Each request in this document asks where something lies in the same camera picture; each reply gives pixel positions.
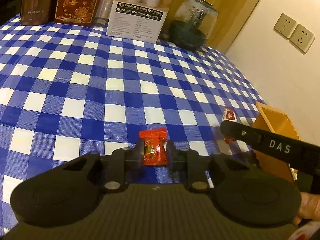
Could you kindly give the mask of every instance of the blue and white checkered tablecloth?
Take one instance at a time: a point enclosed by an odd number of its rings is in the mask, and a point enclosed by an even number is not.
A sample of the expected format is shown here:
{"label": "blue and white checkered tablecloth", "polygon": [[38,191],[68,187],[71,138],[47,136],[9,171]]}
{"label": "blue and white checkered tablecloth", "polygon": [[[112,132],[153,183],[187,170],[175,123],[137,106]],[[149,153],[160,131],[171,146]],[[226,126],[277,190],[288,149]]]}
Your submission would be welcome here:
{"label": "blue and white checkered tablecloth", "polygon": [[[220,52],[192,53],[106,36],[106,29],[49,23],[0,27],[0,235],[17,222],[12,190],[79,155],[132,147],[139,131],[165,127],[177,148],[201,155],[248,151],[228,146],[225,106],[252,124],[262,98]],[[147,182],[179,181],[151,167]]]}

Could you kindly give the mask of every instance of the red candy wrapper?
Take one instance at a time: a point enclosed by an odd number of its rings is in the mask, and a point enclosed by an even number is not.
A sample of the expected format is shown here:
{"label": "red candy wrapper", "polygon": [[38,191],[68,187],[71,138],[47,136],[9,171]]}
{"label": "red candy wrapper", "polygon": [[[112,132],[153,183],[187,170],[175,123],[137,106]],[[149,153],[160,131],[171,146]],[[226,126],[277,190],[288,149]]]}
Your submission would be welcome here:
{"label": "red candy wrapper", "polygon": [[[233,121],[233,122],[237,121],[236,113],[233,110],[231,110],[231,109],[229,109],[227,107],[224,110],[224,113],[223,113],[223,116],[222,116],[222,121],[225,121],[225,120],[229,120],[229,121]],[[226,136],[224,138],[224,141],[225,141],[225,143],[230,144],[232,142],[235,142],[236,140],[234,138]]]}
{"label": "red candy wrapper", "polygon": [[167,130],[160,128],[156,130],[141,131],[139,137],[144,139],[144,165],[167,165],[167,155],[164,143],[167,140]]}

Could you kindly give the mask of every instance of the wall outlet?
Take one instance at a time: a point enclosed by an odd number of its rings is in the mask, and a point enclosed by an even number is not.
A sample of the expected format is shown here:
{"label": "wall outlet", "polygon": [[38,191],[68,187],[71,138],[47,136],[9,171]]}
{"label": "wall outlet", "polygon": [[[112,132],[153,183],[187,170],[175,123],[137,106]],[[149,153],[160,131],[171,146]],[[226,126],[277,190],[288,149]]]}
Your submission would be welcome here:
{"label": "wall outlet", "polygon": [[297,25],[298,23],[294,19],[283,13],[277,21],[274,29],[281,33],[284,37],[290,38]]}
{"label": "wall outlet", "polygon": [[307,30],[301,24],[298,24],[290,41],[304,53],[307,53],[315,39],[316,37],[311,31]]}

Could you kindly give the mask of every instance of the glass container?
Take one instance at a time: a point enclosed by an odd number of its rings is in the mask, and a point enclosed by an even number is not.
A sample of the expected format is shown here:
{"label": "glass container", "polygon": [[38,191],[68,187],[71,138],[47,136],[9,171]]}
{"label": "glass container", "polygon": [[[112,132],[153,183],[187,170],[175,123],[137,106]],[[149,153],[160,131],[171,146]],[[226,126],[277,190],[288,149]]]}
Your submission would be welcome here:
{"label": "glass container", "polygon": [[186,50],[199,50],[209,38],[217,17],[217,10],[207,1],[186,0],[170,24],[170,41]]}

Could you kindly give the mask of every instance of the human hand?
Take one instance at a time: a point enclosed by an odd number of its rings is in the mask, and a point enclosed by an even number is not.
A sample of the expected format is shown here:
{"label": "human hand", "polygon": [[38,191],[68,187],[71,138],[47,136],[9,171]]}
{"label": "human hand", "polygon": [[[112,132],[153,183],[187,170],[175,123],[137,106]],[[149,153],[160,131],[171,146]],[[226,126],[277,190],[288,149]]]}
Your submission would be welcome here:
{"label": "human hand", "polygon": [[293,223],[298,225],[302,219],[320,220],[320,195],[301,192],[301,206]]}

